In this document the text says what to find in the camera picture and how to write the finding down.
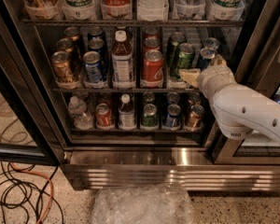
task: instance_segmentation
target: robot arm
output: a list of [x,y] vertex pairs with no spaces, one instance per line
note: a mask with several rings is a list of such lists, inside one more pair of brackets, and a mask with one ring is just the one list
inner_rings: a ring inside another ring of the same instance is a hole
[[237,84],[230,68],[209,66],[199,75],[198,86],[224,135],[243,140],[257,130],[280,144],[280,104]]

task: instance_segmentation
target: white bottle cap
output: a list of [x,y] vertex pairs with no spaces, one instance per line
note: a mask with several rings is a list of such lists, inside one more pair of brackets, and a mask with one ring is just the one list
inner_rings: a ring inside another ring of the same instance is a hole
[[130,95],[127,94],[127,93],[124,93],[121,95],[121,101],[124,103],[124,104],[127,104],[130,102]]
[[122,41],[125,41],[127,39],[127,34],[125,33],[125,31],[116,31],[115,32],[115,39],[118,41],[118,42],[122,42]]
[[78,98],[76,96],[71,97],[70,103],[72,105],[76,105],[78,103]]

